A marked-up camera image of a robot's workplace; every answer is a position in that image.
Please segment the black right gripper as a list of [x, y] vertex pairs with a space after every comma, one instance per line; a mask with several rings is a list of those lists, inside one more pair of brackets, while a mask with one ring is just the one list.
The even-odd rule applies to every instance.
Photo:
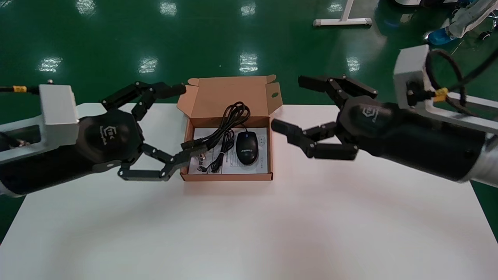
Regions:
[[[326, 93], [340, 113], [337, 123], [328, 122], [302, 130], [279, 119], [272, 120], [272, 131], [285, 135], [290, 145], [299, 147], [308, 158], [353, 161], [359, 149], [373, 156], [402, 156], [405, 110], [396, 103], [375, 100], [378, 91], [349, 78], [301, 75], [299, 87]], [[320, 143], [335, 136], [341, 144]]]

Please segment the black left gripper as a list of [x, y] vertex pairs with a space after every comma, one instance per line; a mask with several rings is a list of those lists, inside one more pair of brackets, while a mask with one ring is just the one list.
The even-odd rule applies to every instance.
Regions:
[[[101, 104], [107, 112], [79, 120], [76, 149], [89, 161], [89, 170], [101, 173], [121, 165], [118, 176], [123, 180], [169, 181], [176, 170], [187, 167], [192, 157], [203, 153], [203, 145], [189, 147], [171, 156], [151, 145], [142, 145], [144, 136], [137, 122], [144, 118], [156, 100], [185, 92], [183, 83], [169, 86], [164, 82], [135, 82], [103, 99]], [[117, 110], [136, 98], [139, 101], [131, 114]], [[160, 161], [164, 167], [161, 170], [131, 170], [141, 152]]]

